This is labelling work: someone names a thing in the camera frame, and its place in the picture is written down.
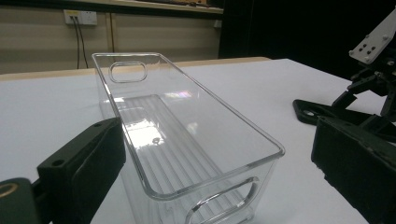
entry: electrical outlet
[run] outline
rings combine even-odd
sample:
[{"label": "electrical outlet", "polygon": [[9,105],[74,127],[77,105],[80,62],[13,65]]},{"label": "electrical outlet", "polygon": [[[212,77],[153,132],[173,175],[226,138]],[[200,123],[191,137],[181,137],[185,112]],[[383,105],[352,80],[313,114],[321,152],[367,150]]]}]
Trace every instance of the electrical outlet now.
[{"label": "electrical outlet", "polygon": [[97,25],[96,12],[93,11],[76,11],[76,10],[64,10],[64,20],[66,24],[73,25],[73,19],[75,18],[80,25]]},{"label": "electrical outlet", "polygon": [[80,11],[81,24],[83,25],[97,25],[96,12]]},{"label": "electrical outlet", "polygon": [[72,24],[73,25],[73,19],[78,18],[79,13],[76,10],[64,10],[64,20],[66,21],[66,24]]}]

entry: dark background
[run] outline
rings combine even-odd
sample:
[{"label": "dark background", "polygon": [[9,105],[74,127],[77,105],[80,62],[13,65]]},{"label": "dark background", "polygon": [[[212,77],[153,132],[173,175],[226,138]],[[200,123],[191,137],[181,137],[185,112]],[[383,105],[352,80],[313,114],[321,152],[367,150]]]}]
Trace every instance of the dark background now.
[{"label": "dark background", "polygon": [[350,78],[348,52],[395,8],[392,0],[225,0],[220,58],[288,58]]}]

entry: white table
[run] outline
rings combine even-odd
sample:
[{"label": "white table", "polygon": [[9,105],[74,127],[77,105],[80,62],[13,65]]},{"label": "white table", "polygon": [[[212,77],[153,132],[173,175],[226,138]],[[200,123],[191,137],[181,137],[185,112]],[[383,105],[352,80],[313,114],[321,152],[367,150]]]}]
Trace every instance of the white table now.
[{"label": "white table", "polygon": [[[219,61],[183,66],[182,70],[286,149],[253,223],[367,223],[311,162],[316,127],[298,121],[292,107],[294,99],[330,105],[346,89],[347,80],[290,60]],[[60,77],[0,81],[0,180],[27,177],[35,181],[35,168],[40,162],[102,119],[93,71],[81,71],[87,73],[91,75],[64,73]],[[384,100],[366,92],[350,108],[379,114]],[[134,223],[119,179],[92,223]]]}]

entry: transparent storage container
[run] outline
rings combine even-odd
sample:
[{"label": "transparent storage container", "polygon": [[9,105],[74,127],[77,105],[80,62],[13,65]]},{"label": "transparent storage container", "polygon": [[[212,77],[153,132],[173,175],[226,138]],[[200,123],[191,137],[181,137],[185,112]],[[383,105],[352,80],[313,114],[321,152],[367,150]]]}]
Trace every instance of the transparent storage container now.
[{"label": "transparent storage container", "polygon": [[104,118],[122,119],[135,223],[253,219],[283,147],[159,53],[92,57]]}]

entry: bin handle cutout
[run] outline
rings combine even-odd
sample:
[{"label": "bin handle cutout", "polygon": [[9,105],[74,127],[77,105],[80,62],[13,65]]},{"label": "bin handle cutout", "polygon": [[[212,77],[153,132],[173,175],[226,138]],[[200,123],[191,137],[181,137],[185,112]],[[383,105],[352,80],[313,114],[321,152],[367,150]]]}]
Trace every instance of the bin handle cutout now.
[{"label": "bin handle cutout", "polygon": [[[141,78],[137,78],[137,79],[127,79],[127,80],[117,80],[114,78],[113,76],[113,69],[116,67],[121,67],[121,66],[129,66],[129,65],[141,65],[143,66],[143,76]],[[113,63],[111,64],[111,66],[108,68],[108,73],[110,76],[110,79],[115,82],[115,83],[130,83],[130,82],[140,82],[143,81],[144,79],[146,79],[146,77],[148,76],[148,69],[146,67],[146,65],[144,63],[141,62],[121,62],[121,63]]]},{"label": "bin handle cutout", "polygon": [[250,188],[250,191],[248,192],[248,194],[247,194],[247,196],[245,197],[245,199],[243,199],[240,203],[237,203],[237,204],[234,205],[233,207],[231,207],[231,208],[229,208],[229,209],[223,211],[222,213],[220,213],[220,214],[218,214],[218,215],[216,215],[216,216],[214,216],[214,217],[212,217],[212,218],[210,218],[210,219],[207,219],[207,220],[201,222],[201,224],[214,223],[214,222],[216,222],[216,221],[218,221],[218,220],[220,220],[220,219],[223,219],[223,218],[227,217],[227,216],[230,215],[230,214],[233,214],[233,213],[235,213],[235,212],[237,212],[237,211],[243,209],[244,207],[248,206],[248,205],[251,203],[251,201],[253,201],[253,199],[254,199],[256,193],[258,192],[259,185],[258,185],[257,183],[254,183],[254,182],[257,182],[257,181],[259,181],[259,178],[258,178],[258,177],[256,177],[256,176],[250,177],[250,178],[248,178],[248,179],[246,179],[246,180],[244,180],[244,181],[242,181],[242,182],[240,182],[240,183],[238,183],[238,184],[236,184],[236,185],[234,185],[234,186],[232,186],[232,187],[230,187],[230,188],[228,188],[228,189],[219,191],[219,192],[217,192],[217,193],[215,193],[215,194],[213,194],[213,195],[211,195],[211,196],[209,196],[209,197],[207,197],[207,198],[201,200],[200,202],[198,202],[198,204],[196,204],[196,205],[189,211],[189,213],[188,213],[187,216],[186,216],[185,224],[191,224],[192,216],[193,216],[194,213],[195,213],[196,211],[198,211],[204,204],[209,203],[210,201],[212,201],[212,200],[218,198],[219,196],[221,196],[221,195],[223,195],[223,194],[225,194],[225,193],[227,193],[227,192],[229,192],[229,191],[231,191],[231,190],[233,190],[233,189],[238,189],[238,188],[240,188],[240,187],[242,187],[242,186],[244,186],[244,185],[246,185],[246,184],[252,183],[251,188]]}]

